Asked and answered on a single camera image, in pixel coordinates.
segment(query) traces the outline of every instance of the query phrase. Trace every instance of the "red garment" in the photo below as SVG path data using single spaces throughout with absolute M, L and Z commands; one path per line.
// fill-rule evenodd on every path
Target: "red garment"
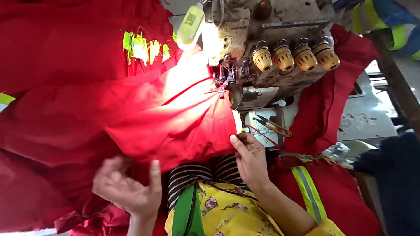
M 200 49 L 177 48 L 158 0 L 46 2 L 0 5 L 0 91 L 18 98 L 0 113 L 0 148 L 14 153 L 0 156 L 0 231 L 117 235 L 127 214 L 91 192 L 103 159 L 131 155 L 146 184 L 152 158 L 165 173 L 232 153 L 231 104 Z M 127 66 L 124 31 L 168 43 L 172 57 Z
M 337 142 L 337 132 L 347 98 L 360 73 L 378 52 L 367 38 L 361 38 L 337 24 L 331 28 L 334 51 L 340 66 L 302 91 L 299 109 L 284 141 L 284 150 L 316 155 Z
M 325 159 L 303 163 L 294 156 L 279 157 L 270 167 L 270 180 L 287 197 L 306 209 L 291 167 L 304 166 L 318 191 L 327 217 L 346 236 L 376 236 L 382 232 L 375 214 L 366 206 L 354 178 L 339 164 Z

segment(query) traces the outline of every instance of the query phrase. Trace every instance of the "scissors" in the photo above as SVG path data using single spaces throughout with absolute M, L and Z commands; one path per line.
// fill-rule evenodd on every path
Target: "scissors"
M 274 132 L 276 132 L 276 133 L 278 133 L 278 134 L 280 134 L 280 135 L 283 135 L 283 136 L 285 136 L 286 138 L 290 138 L 291 136 L 292 136 L 292 133 L 289 131 L 289 130 L 287 130 L 287 129 L 285 129 L 285 128 L 283 128 L 283 127 L 281 127 L 280 125 L 278 125 L 278 124 L 276 124 L 276 123 L 274 123 L 274 122 L 272 122 L 272 121 L 270 121 L 270 120 L 268 120 L 267 118 L 265 118 L 265 117 L 263 117 L 263 116 L 260 116 L 260 115 L 257 115 L 260 119 L 255 119 L 256 121 L 258 121 L 258 122 L 260 122 L 263 126 L 265 126 L 265 127 L 267 127 L 267 128 L 269 128 L 269 129 L 271 129 L 272 131 L 274 131 Z M 272 126 L 270 126 L 270 125 L 268 125 L 267 123 L 270 123 L 270 124 L 272 124 L 272 125 L 274 125 L 275 127 L 277 127 L 277 128 L 274 128 L 274 127 L 272 127 Z

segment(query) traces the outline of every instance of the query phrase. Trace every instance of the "hand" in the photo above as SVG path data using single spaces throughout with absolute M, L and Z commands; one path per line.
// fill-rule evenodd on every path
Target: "hand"
M 152 161 L 147 187 L 127 177 L 126 171 L 123 158 L 106 159 L 93 179 L 92 192 L 131 215 L 156 216 L 162 200 L 159 161 Z
M 248 187 L 253 190 L 271 183 L 268 178 L 265 147 L 254 136 L 244 131 L 237 136 L 231 135 L 230 141 L 238 151 L 236 163 L 239 174 Z

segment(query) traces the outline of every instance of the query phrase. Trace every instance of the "yellow floral shirt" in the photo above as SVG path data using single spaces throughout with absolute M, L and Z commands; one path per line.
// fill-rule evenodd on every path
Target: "yellow floral shirt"
M 262 210 L 257 201 L 218 190 L 202 182 L 198 184 L 204 233 L 207 236 L 284 236 L 274 220 Z M 255 198 L 253 193 L 233 184 L 215 185 L 220 189 Z M 172 209 L 165 223 L 168 235 L 172 234 L 174 213 L 175 209 Z M 344 234 L 331 220 L 324 219 L 306 236 L 344 236 Z

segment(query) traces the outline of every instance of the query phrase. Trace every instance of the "black and white stripes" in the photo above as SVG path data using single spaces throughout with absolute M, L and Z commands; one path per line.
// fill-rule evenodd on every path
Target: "black and white stripes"
M 241 179 L 236 165 L 235 154 L 220 157 L 216 162 L 215 175 L 213 171 L 197 163 L 186 163 L 173 169 L 169 177 L 168 207 L 171 210 L 182 191 L 195 181 L 214 181 L 237 185 L 249 191 Z

